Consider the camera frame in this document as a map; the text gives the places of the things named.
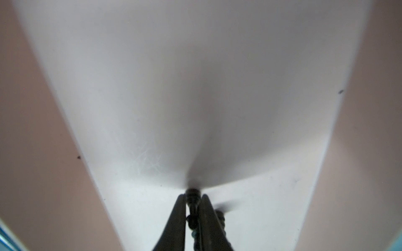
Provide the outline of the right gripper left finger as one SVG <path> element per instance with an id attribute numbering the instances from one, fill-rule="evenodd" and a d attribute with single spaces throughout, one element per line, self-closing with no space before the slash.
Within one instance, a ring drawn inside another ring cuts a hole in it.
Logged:
<path id="1" fill-rule="evenodd" d="M 186 231 L 186 196 L 178 196 L 161 237 L 153 251 L 184 251 Z"/>

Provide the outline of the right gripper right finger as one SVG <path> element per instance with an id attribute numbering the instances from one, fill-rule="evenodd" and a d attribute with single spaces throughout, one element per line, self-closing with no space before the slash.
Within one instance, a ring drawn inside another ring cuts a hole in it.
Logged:
<path id="1" fill-rule="evenodd" d="M 207 194 L 202 195 L 198 211 L 201 250 L 233 251 Z"/>

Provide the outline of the black chess piece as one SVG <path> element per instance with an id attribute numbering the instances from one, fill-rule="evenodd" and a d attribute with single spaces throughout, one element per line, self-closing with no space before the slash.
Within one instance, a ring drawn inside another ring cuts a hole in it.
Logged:
<path id="1" fill-rule="evenodd" d="M 194 251 L 201 250 L 200 242 L 200 225 L 198 216 L 198 205 L 201 201 L 201 192 L 195 188 L 186 190 L 186 204 L 189 208 L 189 215 L 186 217 L 188 227 L 192 231 L 192 238 L 194 239 Z"/>

